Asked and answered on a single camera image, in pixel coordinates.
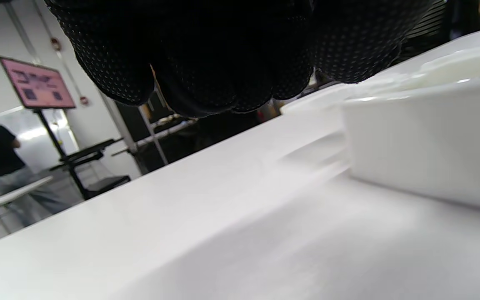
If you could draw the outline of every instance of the black glove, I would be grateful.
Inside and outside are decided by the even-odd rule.
[[[373,76],[398,56],[431,0],[46,3],[108,97],[141,105],[155,77],[172,110],[202,117],[294,97],[314,67],[344,83]]]

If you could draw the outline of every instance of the black t-shirt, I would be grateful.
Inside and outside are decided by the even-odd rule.
[[[12,142],[16,139],[8,129],[0,126],[0,176],[10,174],[25,167],[25,163],[16,154]]]

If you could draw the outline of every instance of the person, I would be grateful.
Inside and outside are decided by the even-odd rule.
[[[0,196],[41,179],[17,155],[15,149],[20,146],[20,141],[15,135],[0,125]],[[28,195],[53,215],[70,207],[46,186],[32,190]],[[17,215],[24,227],[35,222],[30,213],[28,200],[27,196],[22,196],[7,206]]]

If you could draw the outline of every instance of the pink screen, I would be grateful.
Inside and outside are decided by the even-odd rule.
[[[56,70],[1,58],[1,62],[26,108],[75,108]]]

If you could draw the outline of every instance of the white plastic container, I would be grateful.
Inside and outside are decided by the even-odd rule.
[[[354,177],[480,206],[480,49],[361,93],[341,106]]]

